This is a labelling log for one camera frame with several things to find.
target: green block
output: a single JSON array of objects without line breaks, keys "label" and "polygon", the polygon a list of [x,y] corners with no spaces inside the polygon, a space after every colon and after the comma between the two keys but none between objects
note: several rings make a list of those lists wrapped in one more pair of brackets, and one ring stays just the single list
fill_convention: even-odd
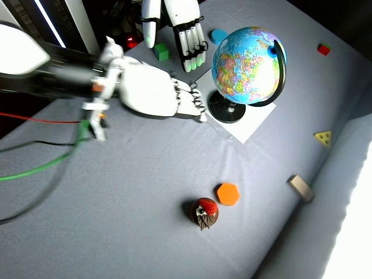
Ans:
[{"label": "green block", "polygon": [[164,61],[169,58],[169,50],[165,44],[157,44],[154,47],[155,55],[159,61]]}]

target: beige rectangular block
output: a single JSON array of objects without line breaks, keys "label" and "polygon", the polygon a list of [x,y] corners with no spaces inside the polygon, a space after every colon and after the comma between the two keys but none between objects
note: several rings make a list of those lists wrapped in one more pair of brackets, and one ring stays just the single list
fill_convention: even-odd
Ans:
[{"label": "beige rectangular block", "polygon": [[293,176],[288,181],[288,184],[297,192],[304,202],[310,202],[315,196],[313,190],[311,190],[299,176]]}]

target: robotic arm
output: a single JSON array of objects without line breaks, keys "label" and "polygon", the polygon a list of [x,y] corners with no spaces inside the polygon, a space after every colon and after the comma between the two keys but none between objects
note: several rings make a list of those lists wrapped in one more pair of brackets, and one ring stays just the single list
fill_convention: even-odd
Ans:
[{"label": "robotic arm", "polygon": [[[148,48],[155,43],[156,24],[160,20],[162,0],[143,0],[142,18],[144,38]],[[197,0],[164,0],[164,4],[173,26],[176,44],[188,73],[205,62],[205,52],[208,49],[200,21],[199,4]]]},{"label": "robotic arm", "polygon": [[[90,112],[90,125],[100,141],[106,139],[101,114],[109,109],[107,100],[115,90],[119,91],[122,103],[137,112],[166,117],[186,115],[206,121],[201,94],[196,88],[124,56],[123,48],[111,38],[92,67],[72,66],[60,55],[54,58],[17,27],[0,24],[0,41],[0,91],[26,89],[28,93],[43,94],[58,89],[61,95],[88,97],[90,101],[84,102],[83,109]],[[16,88],[24,83],[27,86]]]}]

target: bright window light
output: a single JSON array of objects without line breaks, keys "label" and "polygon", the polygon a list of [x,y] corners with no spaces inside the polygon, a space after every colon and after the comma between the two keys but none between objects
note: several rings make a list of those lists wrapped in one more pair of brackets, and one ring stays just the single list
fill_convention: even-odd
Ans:
[{"label": "bright window light", "polygon": [[49,18],[49,16],[47,15],[44,7],[41,5],[40,3],[40,0],[34,0],[35,4],[37,5],[37,7],[39,8],[42,16],[45,18],[46,22],[48,23],[50,29],[52,30],[54,36],[56,37],[57,41],[59,42],[60,46],[62,48],[66,48],[65,44],[63,43],[60,35],[58,34],[56,28],[54,27],[53,23],[51,22],[51,19]]},{"label": "bright window light", "polygon": [[372,143],[323,279],[372,278]]}]

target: red cable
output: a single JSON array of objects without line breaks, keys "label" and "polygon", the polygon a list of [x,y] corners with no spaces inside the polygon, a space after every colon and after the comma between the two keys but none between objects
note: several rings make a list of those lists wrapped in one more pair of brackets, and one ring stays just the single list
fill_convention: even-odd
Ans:
[{"label": "red cable", "polygon": [[36,122],[42,122],[42,123],[49,123],[49,124],[75,124],[75,123],[79,123],[80,122],[80,121],[50,121],[50,120],[36,119],[36,118],[26,117],[26,116],[21,116],[21,115],[12,115],[10,113],[5,113],[5,112],[0,112],[0,115],[12,117],[12,118],[23,119],[23,120],[30,120],[30,121],[36,121]]}]

